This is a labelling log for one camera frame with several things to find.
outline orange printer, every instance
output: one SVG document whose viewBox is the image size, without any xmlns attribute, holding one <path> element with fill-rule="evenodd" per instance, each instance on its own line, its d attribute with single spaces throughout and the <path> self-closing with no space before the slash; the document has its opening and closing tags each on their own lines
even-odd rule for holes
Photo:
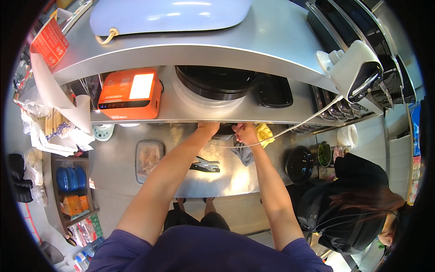
<svg viewBox="0 0 435 272">
<path fill-rule="evenodd" d="M 113 120 L 154 119 L 161 89 L 153 68 L 114 72 L 104 81 L 98 109 Z"/>
</svg>

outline gray cloth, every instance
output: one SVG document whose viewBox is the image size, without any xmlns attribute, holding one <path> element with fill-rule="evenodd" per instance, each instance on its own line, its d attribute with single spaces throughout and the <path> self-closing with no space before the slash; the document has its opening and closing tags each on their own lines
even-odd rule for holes
<svg viewBox="0 0 435 272">
<path fill-rule="evenodd" d="M 243 143 L 237 143 L 235 146 L 244 146 Z M 231 152 L 236 154 L 244 166 L 249 166 L 254 162 L 254 156 L 250 148 L 230 148 Z"/>
</svg>

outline yellow cloth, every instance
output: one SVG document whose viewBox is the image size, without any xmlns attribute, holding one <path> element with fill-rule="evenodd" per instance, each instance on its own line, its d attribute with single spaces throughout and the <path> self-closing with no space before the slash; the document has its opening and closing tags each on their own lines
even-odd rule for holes
<svg viewBox="0 0 435 272">
<path fill-rule="evenodd" d="M 257 137 L 259 141 L 265 140 L 273 136 L 272 131 L 269 129 L 268 125 L 266 124 L 259 124 L 255 129 L 257 130 Z M 275 138 L 267 140 L 261 143 L 261 145 L 263 146 L 263 148 L 265 148 L 266 145 L 272 143 L 273 141 L 275 141 Z"/>
</svg>

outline brown hair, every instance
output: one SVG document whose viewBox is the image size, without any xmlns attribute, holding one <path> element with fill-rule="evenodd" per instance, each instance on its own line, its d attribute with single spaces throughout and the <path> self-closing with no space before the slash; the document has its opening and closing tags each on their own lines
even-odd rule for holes
<svg viewBox="0 0 435 272">
<path fill-rule="evenodd" d="M 341 206 L 340 210 L 359 208 L 367 212 L 380 212 L 375 216 L 384 216 L 387 212 L 397 211 L 405 200 L 393 193 L 388 186 L 370 186 L 352 189 L 331 196 L 331 206 Z"/>
</svg>

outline red paper sign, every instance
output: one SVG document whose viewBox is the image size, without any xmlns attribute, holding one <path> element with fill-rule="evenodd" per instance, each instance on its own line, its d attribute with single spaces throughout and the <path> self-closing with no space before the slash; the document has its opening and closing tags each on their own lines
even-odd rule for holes
<svg viewBox="0 0 435 272">
<path fill-rule="evenodd" d="M 51 68 L 59 62 L 69 45 L 53 16 L 38 32 L 30 50 L 41 54 Z"/>
</svg>

